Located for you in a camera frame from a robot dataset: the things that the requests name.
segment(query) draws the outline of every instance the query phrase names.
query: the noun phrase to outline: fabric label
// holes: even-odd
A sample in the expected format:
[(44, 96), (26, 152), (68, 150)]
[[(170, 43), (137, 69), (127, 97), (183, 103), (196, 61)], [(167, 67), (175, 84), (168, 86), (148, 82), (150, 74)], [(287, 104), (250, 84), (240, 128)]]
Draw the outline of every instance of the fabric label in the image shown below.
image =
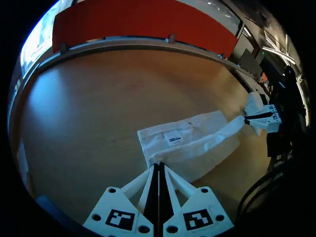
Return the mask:
[(164, 132), (164, 136), (167, 139), (170, 146), (183, 142), (183, 138), (177, 130)]

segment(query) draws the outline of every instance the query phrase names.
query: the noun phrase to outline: orange partition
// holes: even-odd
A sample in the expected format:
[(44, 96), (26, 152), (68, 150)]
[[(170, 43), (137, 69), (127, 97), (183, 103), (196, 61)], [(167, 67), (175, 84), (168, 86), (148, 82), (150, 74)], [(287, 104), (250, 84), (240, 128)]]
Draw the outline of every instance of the orange partition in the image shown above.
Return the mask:
[(203, 12), (175, 0), (87, 0), (55, 17), (53, 52), (108, 36), (168, 38), (229, 57), (237, 38)]

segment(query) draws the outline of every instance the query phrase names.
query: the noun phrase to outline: white cloth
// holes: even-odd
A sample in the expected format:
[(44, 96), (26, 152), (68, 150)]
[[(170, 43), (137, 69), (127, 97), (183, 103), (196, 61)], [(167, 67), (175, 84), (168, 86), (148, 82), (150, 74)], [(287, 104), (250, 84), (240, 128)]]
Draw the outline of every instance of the white cloth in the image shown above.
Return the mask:
[(164, 162), (188, 182), (211, 171), (238, 146), (234, 136), (243, 126), (238, 116), (227, 124), (221, 111), (137, 132), (147, 166)]

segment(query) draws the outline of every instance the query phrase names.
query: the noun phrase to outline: desk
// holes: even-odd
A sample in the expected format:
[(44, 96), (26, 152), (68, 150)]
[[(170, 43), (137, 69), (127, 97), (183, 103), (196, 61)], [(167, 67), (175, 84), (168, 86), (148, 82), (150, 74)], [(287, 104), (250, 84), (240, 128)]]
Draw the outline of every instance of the desk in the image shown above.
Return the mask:
[[(60, 63), (39, 75), (21, 116), (35, 195), (82, 224), (108, 186), (147, 168), (138, 130), (218, 109), (230, 121), (247, 98), (224, 66), (180, 53), (109, 51)], [(240, 147), (193, 183), (210, 186), (232, 218), (269, 164), (265, 134), (246, 126), (238, 137)]]

